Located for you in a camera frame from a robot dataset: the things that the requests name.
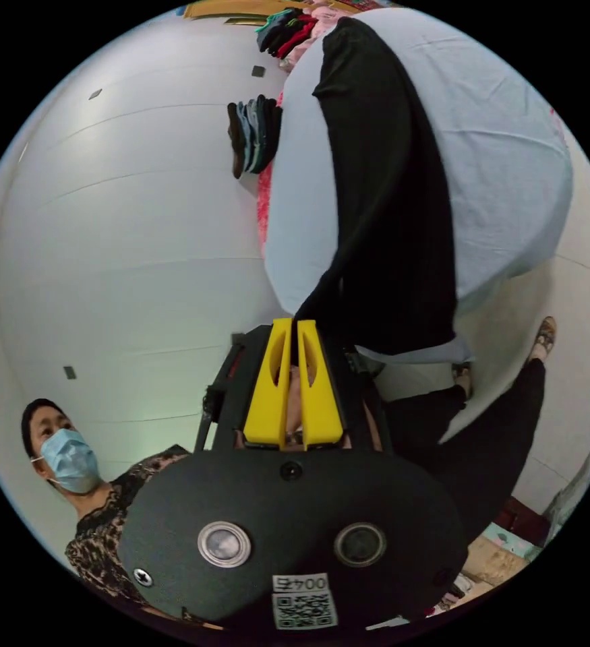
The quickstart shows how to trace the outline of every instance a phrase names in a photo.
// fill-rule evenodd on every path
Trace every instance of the leopard print blouse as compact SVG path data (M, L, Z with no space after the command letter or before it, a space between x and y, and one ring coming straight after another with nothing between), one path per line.
M162 469L189 452L174 445L160 454L145 458L116 478L103 507L90 512L77 523L74 539L67 545L65 556L79 577L100 593L123 601L139 609L148 607L130 581L117 555L119 539L126 521L128 508L140 488ZM189 624L202 625L204 621L186 617Z

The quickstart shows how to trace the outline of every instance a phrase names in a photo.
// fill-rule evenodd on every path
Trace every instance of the qr code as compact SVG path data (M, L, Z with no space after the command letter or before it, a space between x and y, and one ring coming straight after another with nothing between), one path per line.
M277 629L335 627L337 614L330 591L275 594L272 596Z

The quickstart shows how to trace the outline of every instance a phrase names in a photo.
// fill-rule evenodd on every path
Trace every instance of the yellow plastic bracket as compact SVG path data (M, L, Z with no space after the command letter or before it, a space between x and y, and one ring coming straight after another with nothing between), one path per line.
M249 443L283 449L290 388L292 319L275 319L254 387L243 434Z
M304 447L338 443L344 430L314 321L298 322L297 343Z

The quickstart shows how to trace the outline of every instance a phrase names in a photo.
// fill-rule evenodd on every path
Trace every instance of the black hair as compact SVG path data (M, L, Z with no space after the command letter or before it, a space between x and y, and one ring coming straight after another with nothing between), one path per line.
M25 447L25 452L30 458L38 458L34 453L34 447L32 445L32 431L30 429L30 423L36 411L38 411L42 406L49 406L52 409L56 409L62 416L65 415L63 409L52 402L52 400L47 400L47 398L37 398L33 402L30 402L23 412L23 417L20 421L20 433L23 439L23 446Z

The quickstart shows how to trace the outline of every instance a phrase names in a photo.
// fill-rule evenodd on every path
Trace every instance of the circular lens ring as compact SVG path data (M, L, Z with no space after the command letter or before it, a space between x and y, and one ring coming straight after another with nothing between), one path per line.
M239 552L231 559L221 559L216 555L213 555L207 546L208 539L215 533L224 530L230 532L239 542ZM249 541L249 537L244 530L238 526L231 524L227 521L215 521L211 524L207 524L198 534L198 551L202 557L214 566L220 566L221 568L236 568L241 564L244 564L248 558L252 549L252 544Z
M378 548L376 549L376 552L372 557L364 561L355 561L353 559L349 559L346 555L343 555L342 543L355 530L369 530L374 535L376 535L376 538L378 540ZM372 564L375 564L383 556L386 548L387 540L385 539L384 533L377 526L366 522L351 524L350 526L344 528L344 530L341 530L335 538L335 543L333 546L337 559L339 559L345 566L350 566L351 568L364 568L365 566L371 566Z

